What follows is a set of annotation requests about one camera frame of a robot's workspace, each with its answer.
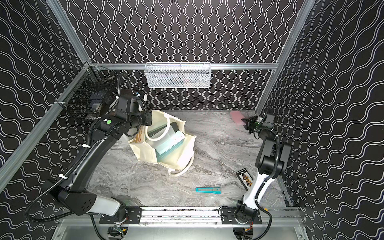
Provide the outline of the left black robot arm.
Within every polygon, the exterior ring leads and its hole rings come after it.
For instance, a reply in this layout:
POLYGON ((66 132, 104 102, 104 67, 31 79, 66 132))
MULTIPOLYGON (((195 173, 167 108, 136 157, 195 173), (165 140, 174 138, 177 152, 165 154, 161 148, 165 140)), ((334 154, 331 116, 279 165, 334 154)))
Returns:
POLYGON ((133 84, 129 85, 128 93, 123 94, 118 89, 115 104, 91 125, 87 141, 75 161, 54 181, 45 184, 42 193, 24 210, 25 219, 33 223, 45 223, 70 215, 101 214, 111 217, 117 224, 123 223, 127 218, 124 202, 88 192, 86 188, 108 150, 122 136, 134 138, 141 127, 150 126, 152 120, 152 112, 148 109, 144 95, 135 92, 133 84), (51 195, 69 212, 49 218, 34 218, 30 214, 32 207, 46 195, 51 195))

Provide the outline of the pink pencil case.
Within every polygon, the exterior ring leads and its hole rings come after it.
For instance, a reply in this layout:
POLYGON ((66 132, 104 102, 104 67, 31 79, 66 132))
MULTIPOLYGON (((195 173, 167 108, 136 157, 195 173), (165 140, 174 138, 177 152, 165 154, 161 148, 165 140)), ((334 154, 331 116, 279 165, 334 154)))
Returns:
POLYGON ((245 119, 244 115, 240 111, 231 111, 231 118, 237 126, 243 126, 246 123, 243 121, 245 119))

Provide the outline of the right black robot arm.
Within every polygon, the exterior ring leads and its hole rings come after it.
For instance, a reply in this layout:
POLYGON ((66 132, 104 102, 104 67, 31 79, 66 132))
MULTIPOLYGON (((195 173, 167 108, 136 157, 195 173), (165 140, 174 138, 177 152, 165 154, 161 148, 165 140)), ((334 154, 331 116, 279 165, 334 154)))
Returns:
POLYGON ((291 145, 282 141, 274 130, 274 118, 275 116, 269 114, 240 118, 240 123, 248 133, 263 141, 255 163, 258 170, 256 178, 252 180, 245 170, 237 172, 247 190, 237 202, 235 210, 236 220, 240 224, 251 223, 258 218, 262 210, 260 202, 267 188, 287 168, 291 145))

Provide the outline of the cream canvas tote bag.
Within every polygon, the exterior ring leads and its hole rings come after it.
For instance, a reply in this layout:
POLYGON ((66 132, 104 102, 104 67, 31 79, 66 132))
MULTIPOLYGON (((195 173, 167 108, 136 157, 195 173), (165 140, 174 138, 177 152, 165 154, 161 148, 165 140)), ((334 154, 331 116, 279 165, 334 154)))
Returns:
POLYGON ((196 136, 187 134, 186 122, 168 113, 152 110, 152 124, 142 126, 128 141, 138 161, 168 168, 179 177, 192 166, 196 136))

